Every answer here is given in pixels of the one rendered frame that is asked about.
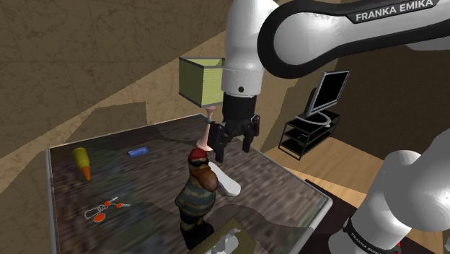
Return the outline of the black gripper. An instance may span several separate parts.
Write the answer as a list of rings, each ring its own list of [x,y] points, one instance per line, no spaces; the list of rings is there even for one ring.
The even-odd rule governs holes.
[[[215,160],[224,161],[224,139],[244,136],[242,150],[249,152],[251,143],[260,133],[260,116],[255,115],[257,96],[234,97],[224,93],[222,122],[211,122],[207,145],[215,152]]]

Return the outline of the white curved object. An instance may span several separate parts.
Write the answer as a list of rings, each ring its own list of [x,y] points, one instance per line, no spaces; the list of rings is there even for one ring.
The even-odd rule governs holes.
[[[223,190],[223,192],[225,192],[225,194],[227,196],[235,197],[240,194],[242,187],[238,182],[231,179],[215,163],[209,162],[208,166],[216,174],[216,177],[218,178],[218,181],[219,181],[219,186],[221,187],[221,189]]]

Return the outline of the bearded gnome figure red cap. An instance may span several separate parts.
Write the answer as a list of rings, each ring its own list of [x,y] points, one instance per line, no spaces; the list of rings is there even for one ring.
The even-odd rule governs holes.
[[[189,178],[175,199],[180,213],[180,231],[188,250],[192,250],[214,233],[204,216],[213,208],[219,186],[216,174],[208,165],[207,152],[194,148],[187,159]]]

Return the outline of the green shade lamp pink base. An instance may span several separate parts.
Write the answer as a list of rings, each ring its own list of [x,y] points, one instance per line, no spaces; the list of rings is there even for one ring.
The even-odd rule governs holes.
[[[222,70],[225,58],[179,57],[179,95],[199,108],[206,110],[206,129],[196,146],[207,152],[208,134],[212,115],[223,101],[221,90]]]

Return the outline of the blue card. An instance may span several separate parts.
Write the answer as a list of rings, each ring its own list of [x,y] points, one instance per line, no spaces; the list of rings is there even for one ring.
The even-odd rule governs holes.
[[[140,155],[146,154],[146,153],[149,153],[149,150],[145,146],[128,151],[128,155],[131,158],[137,157],[137,156],[140,156]]]

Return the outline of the olive tissue box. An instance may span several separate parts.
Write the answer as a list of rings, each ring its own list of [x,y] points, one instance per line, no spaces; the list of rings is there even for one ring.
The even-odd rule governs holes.
[[[253,254],[255,248],[256,241],[231,218],[187,254]]]

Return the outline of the table with dark wood top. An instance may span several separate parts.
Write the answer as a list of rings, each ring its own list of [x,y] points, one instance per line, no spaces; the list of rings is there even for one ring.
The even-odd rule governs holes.
[[[201,114],[54,146],[45,150],[51,254],[188,254],[175,198],[188,180],[187,158],[203,132]],[[129,157],[145,146],[149,153]],[[72,151],[85,148],[91,180]],[[215,229],[235,218],[257,246],[253,254],[299,254],[332,199],[256,149],[231,141],[220,164],[242,189],[220,191],[206,216]],[[103,222],[84,212],[106,200]]]

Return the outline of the black stand with television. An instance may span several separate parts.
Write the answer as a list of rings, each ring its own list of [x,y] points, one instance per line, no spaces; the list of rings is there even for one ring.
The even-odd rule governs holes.
[[[325,139],[331,137],[340,115],[329,110],[343,93],[349,70],[326,71],[311,91],[304,112],[286,122],[278,148],[300,160]]]

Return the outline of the yellow cone with orange tip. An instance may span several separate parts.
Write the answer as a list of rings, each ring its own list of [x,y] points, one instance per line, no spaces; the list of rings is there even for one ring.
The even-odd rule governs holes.
[[[86,180],[91,180],[90,161],[85,148],[79,147],[72,151],[76,166]]]

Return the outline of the keys with orange tags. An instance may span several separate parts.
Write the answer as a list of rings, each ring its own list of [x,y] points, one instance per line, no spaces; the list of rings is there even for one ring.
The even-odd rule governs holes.
[[[106,218],[105,211],[110,207],[115,207],[117,209],[130,207],[129,203],[117,202],[118,197],[111,198],[110,200],[106,200],[98,206],[95,206],[92,209],[88,209],[84,212],[84,218],[86,220],[92,220],[95,223],[103,222]]]

